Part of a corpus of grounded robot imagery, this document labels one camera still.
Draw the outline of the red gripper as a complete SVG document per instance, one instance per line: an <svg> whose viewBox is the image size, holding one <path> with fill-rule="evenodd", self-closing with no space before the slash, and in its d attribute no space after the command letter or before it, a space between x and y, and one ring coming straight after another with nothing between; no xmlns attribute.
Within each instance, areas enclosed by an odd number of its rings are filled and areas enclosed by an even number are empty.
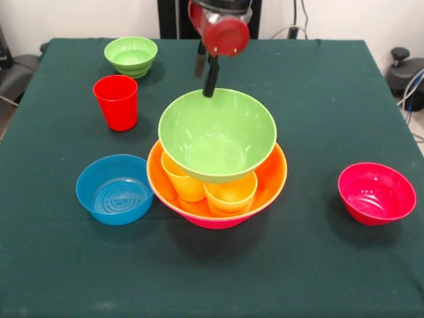
<svg viewBox="0 0 424 318"><path fill-rule="evenodd" d="M212 97L218 79L217 56L236 56L248 44L250 31L249 1L190 1L189 19L201 41L195 58L194 76L204 73L207 51L209 71L203 88L205 97Z"/></svg>

